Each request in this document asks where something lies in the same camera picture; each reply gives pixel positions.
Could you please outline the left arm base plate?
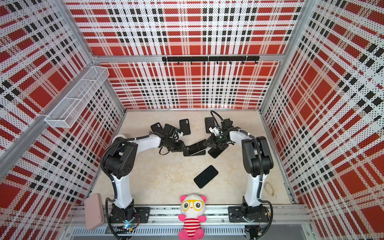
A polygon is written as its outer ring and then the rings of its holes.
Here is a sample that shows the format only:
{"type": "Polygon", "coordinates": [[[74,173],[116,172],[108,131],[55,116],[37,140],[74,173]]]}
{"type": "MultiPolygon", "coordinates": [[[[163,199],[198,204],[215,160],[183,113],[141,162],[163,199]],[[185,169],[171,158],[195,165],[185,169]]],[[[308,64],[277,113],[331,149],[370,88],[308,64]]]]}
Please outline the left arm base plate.
{"type": "Polygon", "coordinates": [[[150,210],[149,207],[134,207],[127,211],[120,211],[119,208],[112,209],[109,213],[109,220],[112,224],[137,224],[139,221],[140,224],[146,224],[149,220],[150,210]]]}

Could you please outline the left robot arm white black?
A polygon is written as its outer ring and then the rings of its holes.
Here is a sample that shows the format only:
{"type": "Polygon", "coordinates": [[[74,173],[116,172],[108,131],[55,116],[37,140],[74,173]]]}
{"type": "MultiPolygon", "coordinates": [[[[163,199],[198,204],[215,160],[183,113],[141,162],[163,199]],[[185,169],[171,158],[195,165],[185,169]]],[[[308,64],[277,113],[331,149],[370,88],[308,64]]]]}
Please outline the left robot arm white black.
{"type": "Polygon", "coordinates": [[[156,148],[160,150],[166,148],[169,152],[183,152],[186,147],[181,137],[191,134],[189,128],[175,128],[168,124],[164,128],[155,124],[151,129],[152,132],[148,135],[137,138],[115,136],[112,144],[102,155],[101,168],[112,182],[114,204],[120,209],[126,209],[134,201],[129,175],[137,154],[156,148]]]}

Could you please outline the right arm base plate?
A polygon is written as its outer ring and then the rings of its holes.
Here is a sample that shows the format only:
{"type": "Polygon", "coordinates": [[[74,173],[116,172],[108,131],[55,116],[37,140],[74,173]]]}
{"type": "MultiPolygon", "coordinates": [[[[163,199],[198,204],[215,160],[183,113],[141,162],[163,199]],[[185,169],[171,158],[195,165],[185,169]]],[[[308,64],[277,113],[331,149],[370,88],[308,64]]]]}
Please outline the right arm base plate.
{"type": "Polygon", "coordinates": [[[231,223],[267,223],[270,220],[268,208],[261,205],[228,207],[228,215],[231,223]]]}

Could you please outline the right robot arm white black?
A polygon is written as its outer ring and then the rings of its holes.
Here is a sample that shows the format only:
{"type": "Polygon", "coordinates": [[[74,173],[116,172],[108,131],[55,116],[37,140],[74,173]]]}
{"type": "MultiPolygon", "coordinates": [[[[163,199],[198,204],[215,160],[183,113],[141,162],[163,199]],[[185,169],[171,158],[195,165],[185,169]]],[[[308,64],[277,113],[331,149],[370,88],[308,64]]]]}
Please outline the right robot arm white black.
{"type": "Polygon", "coordinates": [[[234,127],[230,119],[219,124],[215,118],[205,118],[206,133],[211,136],[204,146],[210,148],[208,153],[217,158],[229,145],[242,147],[243,166],[249,174],[247,190],[243,197],[242,207],[246,211],[255,212],[267,201],[262,200],[263,185],[270,170],[274,167],[267,139],[254,137],[247,131],[234,127]]]}

